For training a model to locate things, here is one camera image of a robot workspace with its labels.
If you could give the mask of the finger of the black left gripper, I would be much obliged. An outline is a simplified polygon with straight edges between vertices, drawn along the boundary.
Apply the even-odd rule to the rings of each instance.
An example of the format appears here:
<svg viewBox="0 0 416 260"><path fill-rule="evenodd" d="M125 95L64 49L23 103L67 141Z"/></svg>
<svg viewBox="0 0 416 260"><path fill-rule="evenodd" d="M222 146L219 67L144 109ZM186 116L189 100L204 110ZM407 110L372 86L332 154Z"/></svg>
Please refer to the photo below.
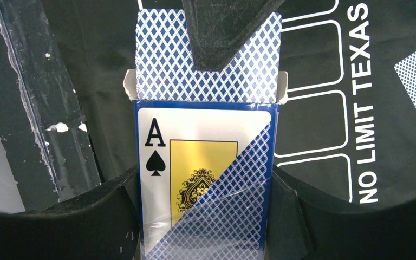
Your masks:
<svg viewBox="0 0 416 260"><path fill-rule="evenodd" d="M273 0L182 1L194 66L222 70L241 46L284 3Z"/></svg>

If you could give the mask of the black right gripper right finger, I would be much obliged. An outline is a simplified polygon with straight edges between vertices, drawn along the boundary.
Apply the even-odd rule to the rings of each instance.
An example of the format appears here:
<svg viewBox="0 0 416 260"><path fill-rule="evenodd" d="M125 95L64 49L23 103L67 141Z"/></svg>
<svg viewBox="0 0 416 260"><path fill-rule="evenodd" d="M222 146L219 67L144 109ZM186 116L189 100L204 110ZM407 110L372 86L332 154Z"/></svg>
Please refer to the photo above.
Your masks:
<svg viewBox="0 0 416 260"><path fill-rule="evenodd" d="M416 259L416 199L375 210L271 177L268 259Z"/></svg>

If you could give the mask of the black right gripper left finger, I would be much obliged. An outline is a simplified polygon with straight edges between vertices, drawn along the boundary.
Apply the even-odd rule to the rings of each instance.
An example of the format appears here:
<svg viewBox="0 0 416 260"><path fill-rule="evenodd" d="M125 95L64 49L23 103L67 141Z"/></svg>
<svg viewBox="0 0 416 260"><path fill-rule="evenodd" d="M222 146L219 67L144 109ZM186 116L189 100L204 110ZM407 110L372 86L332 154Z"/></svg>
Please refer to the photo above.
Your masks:
<svg viewBox="0 0 416 260"><path fill-rule="evenodd" d="M138 259L136 167L44 210L0 212L0 259Z"/></svg>

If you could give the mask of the blue playing card deck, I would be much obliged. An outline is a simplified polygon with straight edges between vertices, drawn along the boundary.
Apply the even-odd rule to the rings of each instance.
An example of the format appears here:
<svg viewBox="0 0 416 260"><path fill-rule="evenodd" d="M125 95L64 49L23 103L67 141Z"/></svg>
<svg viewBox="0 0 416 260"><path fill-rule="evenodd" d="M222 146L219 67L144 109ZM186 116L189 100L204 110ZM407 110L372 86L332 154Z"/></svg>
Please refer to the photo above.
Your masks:
<svg viewBox="0 0 416 260"><path fill-rule="evenodd" d="M182 10L140 10L135 39L141 258L263 259L281 15L220 71L195 68Z"/></svg>

